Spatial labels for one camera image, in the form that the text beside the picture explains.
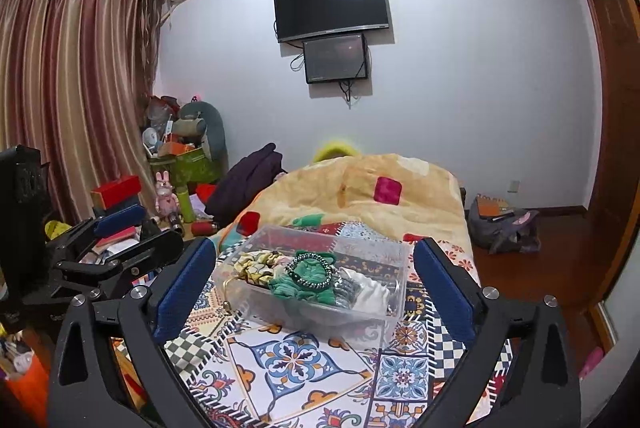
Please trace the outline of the yellow floral scrunchie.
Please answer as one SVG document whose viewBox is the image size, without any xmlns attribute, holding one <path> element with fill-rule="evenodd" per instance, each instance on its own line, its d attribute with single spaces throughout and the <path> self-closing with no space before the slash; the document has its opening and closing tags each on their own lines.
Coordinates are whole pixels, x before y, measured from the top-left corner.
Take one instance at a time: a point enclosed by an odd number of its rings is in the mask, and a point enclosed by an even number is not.
<svg viewBox="0 0 640 428">
<path fill-rule="evenodd" d="M 248 284 L 268 287 L 274 277 L 284 272 L 292 257 L 279 251 L 245 252 L 233 263 L 236 276 Z"/>
</svg>

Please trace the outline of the red box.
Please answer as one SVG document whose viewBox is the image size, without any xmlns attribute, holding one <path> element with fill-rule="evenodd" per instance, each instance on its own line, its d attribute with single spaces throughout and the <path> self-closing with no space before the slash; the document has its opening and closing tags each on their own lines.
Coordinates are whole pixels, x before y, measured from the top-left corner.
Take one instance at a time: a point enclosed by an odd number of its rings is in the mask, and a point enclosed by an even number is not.
<svg viewBox="0 0 640 428">
<path fill-rule="evenodd" d="M 136 196 L 141 191 L 141 182 L 137 175 L 128 175 L 104 183 L 90 192 L 93 206 L 107 211 L 122 202 Z"/>
</svg>

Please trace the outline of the grey green plush toy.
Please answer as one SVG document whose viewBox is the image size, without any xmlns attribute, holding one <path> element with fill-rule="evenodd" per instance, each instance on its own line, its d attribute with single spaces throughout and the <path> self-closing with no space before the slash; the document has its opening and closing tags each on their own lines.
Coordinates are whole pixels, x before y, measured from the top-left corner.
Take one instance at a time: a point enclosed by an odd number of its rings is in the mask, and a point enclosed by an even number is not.
<svg viewBox="0 0 640 428">
<path fill-rule="evenodd" d="M 227 151 L 221 115 L 206 101 L 191 101 L 180 107 L 172 132 L 178 137 L 194 139 L 211 161 L 220 159 Z"/>
</svg>

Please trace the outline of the dark purple jacket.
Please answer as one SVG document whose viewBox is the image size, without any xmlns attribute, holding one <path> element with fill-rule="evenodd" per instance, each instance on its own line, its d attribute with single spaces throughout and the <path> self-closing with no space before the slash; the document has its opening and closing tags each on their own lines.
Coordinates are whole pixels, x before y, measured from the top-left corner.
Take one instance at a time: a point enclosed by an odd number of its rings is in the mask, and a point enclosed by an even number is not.
<svg viewBox="0 0 640 428">
<path fill-rule="evenodd" d="M 229 226 L 255 196 L 284 173 L 282 154 L 273 142 L 237 162 L 217 183 L 205 212 L 219 228 Z"/>
</svg>

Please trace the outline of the green gift box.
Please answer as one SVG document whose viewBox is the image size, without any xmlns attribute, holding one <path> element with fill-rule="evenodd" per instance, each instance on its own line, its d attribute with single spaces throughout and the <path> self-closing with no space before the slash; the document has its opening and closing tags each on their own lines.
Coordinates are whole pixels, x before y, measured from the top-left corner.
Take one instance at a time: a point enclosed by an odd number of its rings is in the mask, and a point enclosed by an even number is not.
<svg viewBox="0 0 640 428">
<path fill-rule="evenodd" d="M 153 175 L 167 170 L 174 187 L 189 183 L 214 183 L 222 174 L 220 163 L 209 159 L 202 148 L 179 155 L 151 157 L 149 165 Z"/>
</svg>

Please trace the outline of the wall power socket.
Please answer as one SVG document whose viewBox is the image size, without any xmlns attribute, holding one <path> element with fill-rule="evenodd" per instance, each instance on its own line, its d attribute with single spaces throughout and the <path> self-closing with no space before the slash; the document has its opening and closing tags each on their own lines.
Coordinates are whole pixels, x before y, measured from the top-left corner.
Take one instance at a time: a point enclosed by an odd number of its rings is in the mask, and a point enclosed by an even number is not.
<svg viewBox="0 0 640 428">
<path fill-rule="evenodd" d="M 508 192 L 509 193 L 518 193 L 520 189 L 521 181 L 519 180 L 511 180 L 509 183 Z"/>
</svg>

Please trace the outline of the grey backpack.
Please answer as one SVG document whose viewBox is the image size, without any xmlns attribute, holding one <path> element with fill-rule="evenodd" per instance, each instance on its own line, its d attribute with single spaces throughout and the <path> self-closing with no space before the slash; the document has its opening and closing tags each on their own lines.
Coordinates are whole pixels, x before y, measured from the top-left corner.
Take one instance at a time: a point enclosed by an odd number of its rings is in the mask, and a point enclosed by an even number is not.
<svg viewBox="0 0 640 428">
<path fill-rule="evenodd" d="M 474 245 L 489 254 L 538 253 L 538 211 L 512 208 L 500 200 L 478 195 L 466 222 Z"/>
</svg>

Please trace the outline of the clear plastic storage box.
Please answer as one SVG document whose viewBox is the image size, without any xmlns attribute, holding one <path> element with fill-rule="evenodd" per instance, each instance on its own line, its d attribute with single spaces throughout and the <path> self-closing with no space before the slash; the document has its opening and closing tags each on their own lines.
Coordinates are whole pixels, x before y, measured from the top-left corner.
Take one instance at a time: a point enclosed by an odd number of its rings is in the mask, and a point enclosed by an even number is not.
<svg viewBox="0 0 640 428">
<path fill-rule="evenodd" d="M 224 305 L 262 323 L 380 349 L 404 315 L 409 246 L 362 230 L 331 235 L 264 226 L 221 255 Z"/>
</svg>

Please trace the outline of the green knitted glove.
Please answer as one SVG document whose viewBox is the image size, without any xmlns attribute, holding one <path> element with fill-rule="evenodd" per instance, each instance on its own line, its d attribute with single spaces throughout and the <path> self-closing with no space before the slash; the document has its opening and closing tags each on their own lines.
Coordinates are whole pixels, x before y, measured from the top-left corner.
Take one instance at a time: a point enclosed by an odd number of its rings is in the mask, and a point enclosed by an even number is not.
<svg viewBox="0 0 640 428">
<path fill-rule="evenodd" d="M 331 253 L 298 251 L 284 272 L 270 282 L 270 292 L 280 299 L 335 306 L 335 261 Z"/>
</svg>

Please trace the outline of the black wall television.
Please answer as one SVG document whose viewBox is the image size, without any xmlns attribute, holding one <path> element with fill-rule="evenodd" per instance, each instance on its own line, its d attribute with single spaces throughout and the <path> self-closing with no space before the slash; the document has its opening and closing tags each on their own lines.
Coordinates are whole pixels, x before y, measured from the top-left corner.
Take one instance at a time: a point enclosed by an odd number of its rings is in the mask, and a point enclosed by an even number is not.
<svg viewBox="0 0 640 428">
<path fill-rule="evenodd" d="M 273 0 L 280 43 L 390 26 L 386 0 Z"/>
</svg>

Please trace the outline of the white drawstring pouch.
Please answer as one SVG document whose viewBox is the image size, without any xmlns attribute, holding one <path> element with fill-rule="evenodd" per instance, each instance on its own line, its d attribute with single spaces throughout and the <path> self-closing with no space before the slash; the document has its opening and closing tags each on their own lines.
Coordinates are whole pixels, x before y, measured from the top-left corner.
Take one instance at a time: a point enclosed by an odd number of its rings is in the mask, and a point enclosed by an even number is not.
<svg viewBox="0 0 640 428">
<path fill-rule="evenodd" d="M 392 299 L 392 291 L 383 283 L 347 268 L 340 271 L 334 293 L 337 301 L 367 315 L 387 315 Z"/>
</svg>

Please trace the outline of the red cylinder can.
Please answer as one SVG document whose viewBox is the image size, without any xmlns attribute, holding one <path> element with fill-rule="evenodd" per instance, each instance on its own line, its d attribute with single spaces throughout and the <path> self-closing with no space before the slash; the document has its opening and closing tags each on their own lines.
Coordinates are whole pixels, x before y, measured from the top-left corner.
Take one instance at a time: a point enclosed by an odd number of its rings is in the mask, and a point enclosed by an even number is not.
<svg viewBox="0 0 640 428">
<path fill-rule="evenodd" d="M 218 227 L 209 221 L 192 222 L 190 229 L 194 237 L 211 237 L 218 231 Z"/>
</svg>

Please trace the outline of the patterned bed sheet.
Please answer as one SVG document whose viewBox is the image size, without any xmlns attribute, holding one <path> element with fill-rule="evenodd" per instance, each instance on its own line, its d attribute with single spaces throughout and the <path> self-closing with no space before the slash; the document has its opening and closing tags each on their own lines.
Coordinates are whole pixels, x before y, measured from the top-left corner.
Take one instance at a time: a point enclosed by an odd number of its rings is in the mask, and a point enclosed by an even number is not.
<svg viewBox="0 0 640 428">
<path fill-rule="evenodd" d="M 302 228 L 344 237 L 360 222 Z M 210 421 L 223 427 L 408 427 L 434 401 L 465 347 L 446 330 L 413 268 L 410 242 L 404 315 L 380 349 L 354 349 L 303 330 L 227 315 L 213 274 L 177 338 L 170 362 Z"/>
</svg>

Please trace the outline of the small black wall monitor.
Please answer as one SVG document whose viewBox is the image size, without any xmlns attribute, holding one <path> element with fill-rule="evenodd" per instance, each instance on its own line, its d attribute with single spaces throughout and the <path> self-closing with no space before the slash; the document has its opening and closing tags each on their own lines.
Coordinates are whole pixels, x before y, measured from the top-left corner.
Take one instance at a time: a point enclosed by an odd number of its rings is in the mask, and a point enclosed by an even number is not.
<svg viewBox="0 0 640 428">
<path fill-rule="evenodd" d="M 309 85 L 366 80 L 368 46 L 362 33 L 340 34 L 303 41 Z"/>
</svg>

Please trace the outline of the striped red curtain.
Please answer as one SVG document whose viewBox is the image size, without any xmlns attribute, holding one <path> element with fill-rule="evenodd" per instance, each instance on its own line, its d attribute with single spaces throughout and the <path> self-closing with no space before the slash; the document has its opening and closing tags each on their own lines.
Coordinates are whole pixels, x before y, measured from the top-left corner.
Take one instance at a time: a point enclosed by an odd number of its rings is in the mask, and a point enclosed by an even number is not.
<svg viewBox="0 0 640 428">
<path fill-rule="evenodd" d="M 163 2 L 1 0 L 1 147 L 41 152 L 67 222 L 91 215 L 91 191 L 122 176 L 138 176 L 154 204 L 141 130 Z"/>
</svg>

